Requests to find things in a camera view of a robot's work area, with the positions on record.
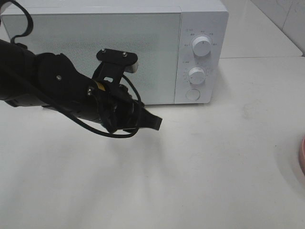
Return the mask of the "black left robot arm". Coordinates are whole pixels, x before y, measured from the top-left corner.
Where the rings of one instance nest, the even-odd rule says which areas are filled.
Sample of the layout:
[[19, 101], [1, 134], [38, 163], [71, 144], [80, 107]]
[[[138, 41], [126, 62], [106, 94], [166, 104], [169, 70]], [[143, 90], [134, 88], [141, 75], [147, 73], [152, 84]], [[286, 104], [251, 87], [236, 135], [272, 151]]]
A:
[[107, 135], [127, 135], [140, 128], [159, 130], [162, 119], [148, 112], [121, 84], [125, 72], [136, 71], [135, 53], [102, 49], [92, 78], [79, 73], [64, 54], [31, 51], [0, 42], [0, 99], [12, 107], [42, 106], [85, 126], [101, 124]]

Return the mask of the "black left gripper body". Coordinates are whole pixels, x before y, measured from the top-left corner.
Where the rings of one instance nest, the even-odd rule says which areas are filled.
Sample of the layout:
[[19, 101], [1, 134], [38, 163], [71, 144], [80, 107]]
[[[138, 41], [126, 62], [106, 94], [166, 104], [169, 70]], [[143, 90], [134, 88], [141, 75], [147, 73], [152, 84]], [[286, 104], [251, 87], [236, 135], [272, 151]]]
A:
[[113, 94], [107, 84], [89, 80], [88, 107], [89, 121], [101, 124], [111, 134], [118, 130], [130, 134], [139, 127], [143, 103], [134, 100], [122, 84]]

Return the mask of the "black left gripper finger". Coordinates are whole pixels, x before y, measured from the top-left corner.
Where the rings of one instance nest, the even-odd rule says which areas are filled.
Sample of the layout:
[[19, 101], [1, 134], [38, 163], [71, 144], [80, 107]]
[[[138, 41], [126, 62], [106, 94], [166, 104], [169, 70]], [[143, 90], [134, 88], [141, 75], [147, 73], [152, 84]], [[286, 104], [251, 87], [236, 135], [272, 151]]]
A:
[[159, 131], [162, 118], [151, 114], [146, 109], [142, 108], [141, 110], [141, 118], [140, 118], [140, 128], [149, 128], [156, 131]]

